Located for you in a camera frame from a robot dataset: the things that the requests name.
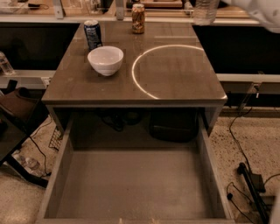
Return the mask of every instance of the gray tabletop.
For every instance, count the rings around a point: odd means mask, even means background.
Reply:
[[[124,52],[121,69],[98,74],[88,62],[83,24],[45,92],[47,105],[223,105],[227,97],[190,24],[100,22],[104,46]]]

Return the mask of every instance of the open drawer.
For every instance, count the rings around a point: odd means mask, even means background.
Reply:
[[[116,132],[73,113],[36,223],[235,223],[201,117],[189,143],[157,140],[148,123]]]

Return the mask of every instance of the terrazzo floor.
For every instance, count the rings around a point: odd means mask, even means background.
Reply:
[[[261,223],[257,212],[252,210],[249,199],[239,193],[231,184],[233,182],[240,191],[249,195],[244,178],[236,171],[245,158],[238,148],[235,139],[247,156],[253,173],[261,174],[263,180],[280,172],[280,108],[252,108],[246,115],[236,118],[234,108],[224,108],[210,136],[215,152],[218,172],[225,191],[234,195],[233,202],[255,224]],[[57,151],[49,147],[55,124],[49,116],[32,138],[46,155],[46,172],[53,168]],[[26,140],[18,155],[35,158],[39,161],[41,171],[44,170],[44,157],[31,140]],[[266,193],[262,196],[277,195],[280,176],[270,179],[266,184]],[[26,182],[25,180],[0,171],[0,223],[1,224],[32,224],[36,220],[39,205],[45,189]],[[250,223],[239,210],[229,203],[236,223]]]

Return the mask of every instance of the bottle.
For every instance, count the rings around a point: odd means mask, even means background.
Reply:
[[[132,32],[144,33],[145,8],[142,3],[134,3],[132,6]]]
[[[0,52],[0,68],[4,74],[11,75],[16,73],[3,52]]]
[[[197,0],[193,11],[196,25],[210,25],[215,19],[220,0]]]

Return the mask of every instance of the wire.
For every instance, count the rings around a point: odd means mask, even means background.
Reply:
[[[35,143],[35,141],[33,140],[33,138],[31,137],[31,136],[29,136],[29,138],[32,140],[32,142],[36,145],[36,147],[37,147],[37,149],[38,149],[38,151],[44,156],[44,172],[45,172],[45,177],[46,176],[50,176],[51,175],[51,173],[49,172],[49,173],[47,173],[46,172],[46,155],[44,154],[44,152],[43,151],[41,151],[41,149],[38,147],[38,145]]]
[[[234,197],[234,195],[233,195],[232,193],[228,192],[228,188],[229,188],[230,185],[233,185],[233,187],[235,187],[235,189],[237,189],[238,192],[240,192],[240,193],[241,193],[242,195],[244,195],[247,199],[249,199],[250,202],[252,202],[252,200],[251,200],[245,193],[243,193],[242,191],[240,191],[240,190],[235,186],[234,182],[230,182],[230,183],[227,185],[227,199],[230,200],[230,201],[233,203],[233,205],[236,207],[236,209],[237,209],[242,215],[244,215],[250,222],[252,222],[252,223],[254,224],[254,222],[253,222],[245,213],[243,213],[243,212],[240,210],[240,208],[233,202],[233,197]]]
[[[245,157],[246,162],[247,162],[247,164],[248,164],[248,170],[249,170],[249,172],[252,172],[251,166],[250,166],[250,163],[249,163],[249,160],[248,160],[247,156],[245,155],[245,153],[244,153],[244,151],[243,151],[243,149],[242,149],[242,147],[241,147],[239,141],[236,139],[236,137],[235,137],[233,131],[231,130],[231,128],[232,128],[232,126],[233,126],[233,124],[234,124],[234,122],[235,122],[235,120],[236,120],[237,118],[239,118],[239,117],[241,117],[241,116],[247,115],[252,109],[253,109],[253,108],[250,108],[250,110],[247,111],[247,112],[244,113],[244,114],[241,114],[241,113],[240,113],[240,114],[231,122],[231,124],[229,125],[229,132],[230,132],[231,136],[233,137],[235,143],[237,144],[239,151],[240,151],[241,154]]]
[[[35,137],[40,129],[44,128],[45,126],[47,126],[47,125],[49,125],[53,122],[53,118],[50,115],[49,115],[49,117],[51,118],[51,121],[49,123],[45,124],[45,125],[42,125],[42,126],[38,127],[36,132],[34,134],[32,134],[31,137]]]
[[[243,213],[243,212],[239,209],[239,207],[233,202],[232,199],[230,199],[230,201],[231,201],[231,203],[233,203],[233,205],[236,207],[236,209],[237,209],[242,215],[244,215],[250,222],[252,222],[252,223],[254,224],[254,222],[253,222],[245,213]]]
[[[240,194],[242,194],[244,197],[246,197],[251,203],[253,203],[253,200],[248,196],[246,195],[244,192],[242,192],[241,190],[239,190],[237,188],[237,186],[235,186],[234,182],[230,182],[228,185],[227,185],[227,194],[228,194],[228,188],[229,186],[232,185]]]
[[[267,178],[267,180],[264,181],[263,184],[265,185],[267,182],[269,182],[270,179],[273,179],[274,177],[277,177],[277,176],[280,176],[280,173],[277,173],[277,174],[274,174],[274,175],[270,176],[269,178]]]

